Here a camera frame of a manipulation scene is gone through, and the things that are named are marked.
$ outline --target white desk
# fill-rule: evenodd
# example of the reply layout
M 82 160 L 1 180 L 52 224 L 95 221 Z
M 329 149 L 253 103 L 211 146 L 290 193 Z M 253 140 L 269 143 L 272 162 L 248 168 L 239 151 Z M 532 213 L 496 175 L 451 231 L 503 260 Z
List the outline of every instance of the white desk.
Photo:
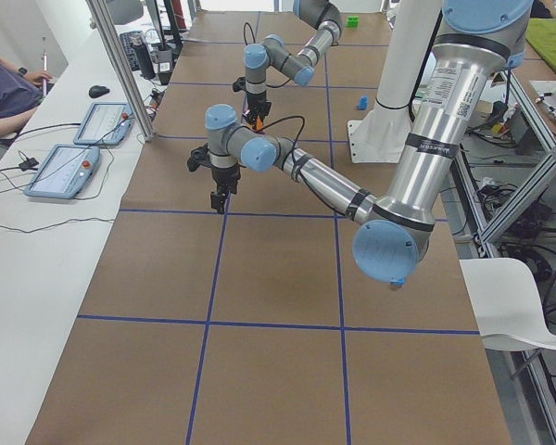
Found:
M 153 85 L 135 78 L 142 97 Z M 94 101 L 87 92 L 101 84 L 111 92 L 96 101 L 125 101 L 98 32 L 60 77 L 26 129 L 63 122 L 80 122 Z M 54 144 L 71 144 L 78 127 L 22 136 L 4 155 L 0 169 L 20 163 L 18 150 L 40 162 Z M 21 191 L 0 194 L 0 224 L 30 230 L 71 218 L 114 219 L 142 150 L 140 128 L 111 148 L 115 160 L 101 195 L 80 201 L 42 201 Z M 110 155 L 82 191 L 95 195 Z M 15 184 L 27 184 L 30 174 L 9 172 Z M 11 185 L 0 176 L 0 190 Z M 61 351 L 107 240 L 111 224 L 76 222 L 31 235 L 0 228 L 0 445 L 22 444 L 41 407 Z

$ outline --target light blue joint cap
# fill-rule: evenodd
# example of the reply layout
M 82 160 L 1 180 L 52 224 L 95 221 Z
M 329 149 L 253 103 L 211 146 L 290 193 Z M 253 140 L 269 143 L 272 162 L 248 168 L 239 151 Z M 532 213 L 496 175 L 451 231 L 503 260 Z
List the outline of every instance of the light blue joint cap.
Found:
M 243 146 L 241 161 L 254 172 L 263 173 L 274 165 L 277 155 L 276 147 L 266 138 L 254 137 Z
M 213 105 L 206 110 L 205 126 L 207 130 L 220 130 L 235 122 L 237 122 L 237 113 L 230 105 Z
M 390 221 L 363 224 L 352 243 L 354 261 L 371 278 L 399 285 L 418 265 L 416 243 L 406 229 Z
M 245 47 L 245 66 L 251 70 L 262 67 L 268 60 L 268 54 L 263 44 L 248 44 Z
M 507 60 L 507 64 L 504 66 L 505 70 L 512 70 L 513 68 L 517 68 L 519 65 L 523 63 L 523 59 L 525 57 L 525 51 L 517 54 L 511 54 L 509 60 Z
M 533 0 L 445 0 L 443 15 L 459 32 L 486 34 L 511 26 L 524 14 L 529 16 Z
M 284 46 L 284 40 L 278 34 L 269 34 L 266 36 L 266 39 L 273 39 L 280 44 L 280 46 Z
M 311 79 L 313 79 L 314 75 L 315 69 L 308 65 L 295 75 L 295 79 L 293 79 L 293 81 L 295 81 L 297 85 L 307 86 L 309 85 L 309 82 L 311 82 Z

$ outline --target black band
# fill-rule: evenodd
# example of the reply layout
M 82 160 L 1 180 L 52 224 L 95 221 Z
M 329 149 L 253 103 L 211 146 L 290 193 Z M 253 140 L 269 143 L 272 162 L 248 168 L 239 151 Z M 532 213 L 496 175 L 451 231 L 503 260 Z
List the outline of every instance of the black band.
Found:
M 286 65 L 286 61 L 287 61 L 290 57 L 291 57 L 291 56 L 290 56 L 290 53 L 288 53 L 288 54 L 286 55 L 286 57 L 284 58 L 284 60 L 283 60 L 283 62 L 282 62 L 282 65 L 281 65 L 280 68 L 278 69 L 280 72 L 282 72 L 282 70 L 284 69 L 284 65 Z
M 495 42 L 494 40 L 480 37 L 478 35 L 443 34 L 437 36 L 434 43 L 434 45 L 441 45 L 441 44 L 475 46 L 477 48 L 483 48 L 492 51 L 493 53 L 497 53 L 498 55 L 504 57 L 505 60 L 508 60 L 509 57 L 511 56 L 511 50 L 508 47 L 506 47 L 504 44 L 500 44 L 498 42 Z
M 312 44 L 308 44 L 307 46 L 305 46 L 305 48 L 308 48 L 315 53 L 315 57 L 317 58 L 317 63 L 319 63 L 319 61 L 322 59 L 322 55 L 319 54 L 319 50 L 315 46 L 313 46 Z
M 302 169 L 303 166 L 311 159 L 313 159 L 313 156 L 305 153 L 303 156 L 293 162 L 293 170 L 290 172 L 290 177 L 293 181 L 297 181 L 300 169 Z
M 438 155 L 447 159 L 455 159 L 460 146 L 456 144 L 448 144 L 446 142 L 429 139 L 414 133 L 408 133 L 406 145 L 413 146 L 418 153 L 428 153 L 429 155 Z
M 356 195 L 350 201 L 350 204 L 348 204 L 348 207 L 344 212 L 344 215 L 349 220 L 354 221 L 354 217 L 356 216 L 356 212 L 359 209 L 359 205 L 362 204 L 362 201 L 364 201 L 364 199 L 370 194 L 371 192 L 365 190 L 364 188 L 359 189 L 356 192 Z
M 404 227 L 410 227 L 410 229 L 420 230 L 421 232 L 432 232 L 435 228 L 434 224 L 426 224 L 424 222 L 417 222 L 413 220 L 409 220 L 407 218 L 402 218 L 401 216 L 396 215 L 395 213 L 391 213 L 389 210 L 385 210 L 376 204 L 373 204 L 373 211 L 385 218 L 386 220 L 391 221 L 392 223 L 403 225 Z
M 332 4 L 330 2 L 327 2 L 325 4 L 325 7 L 323 8 L 322 13 L 319 15 L 319 17 L 317 18 L 317 22 L 315 23 L 315 26 L 313 28 L 315 28 L 316 30 L 319 30 L 319 25 L 322 24 L 323 22 L 323 18 L 325 17 L 325 14 L 327 14 L 327 11 L 330 10 L 330 7 L 332 6 Z

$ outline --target green object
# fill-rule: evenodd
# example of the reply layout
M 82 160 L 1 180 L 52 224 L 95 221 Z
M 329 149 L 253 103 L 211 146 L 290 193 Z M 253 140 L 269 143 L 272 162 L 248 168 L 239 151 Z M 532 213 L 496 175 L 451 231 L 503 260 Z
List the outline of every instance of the green object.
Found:
M 346 22 L 347 28 L 358 28 L 359 27 L 359 16 L 348 16 Z
M 530 19 L 526 39 L 556 73 L 556 19 Z

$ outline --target robotic arm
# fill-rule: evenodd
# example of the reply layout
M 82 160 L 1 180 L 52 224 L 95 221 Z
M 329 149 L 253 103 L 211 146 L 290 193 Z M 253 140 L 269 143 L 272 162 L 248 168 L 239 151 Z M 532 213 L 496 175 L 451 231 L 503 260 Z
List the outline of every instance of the robotic arm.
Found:
M 206 113 L 213 177 L 222 172 L 235 178 L 239 161 L 256 172 L 278 167 L 361 224 L 353 253 L 366 274 L 403 284 L 426 253 L 438 190 L 487 78 L 523 59 L 531 5 L 532 0 L 444 2 L 444 20 L 433 45 L 435 71 L 385 195 L 371 195 L 289 139 L 252 132 L 227 105 Z
M 296 56 L 284 48 L 284 41 L 276 34 L 267 36 L 261 44 L 249 44 L 245 49 L 245 77 L 233 83 L 233 91 L 245 91 L 248 110 L 245 121 L 255 131 L 270 114 L 272 102 L 267 100 L 266 70 L 272 66 L 300 86 L 307 86 L 315 74 L 315 65 L 330 46 L 342 35 L 342 19 L 337 7 L 327 0 L 295 0 L 297 17 L 317 32 Z

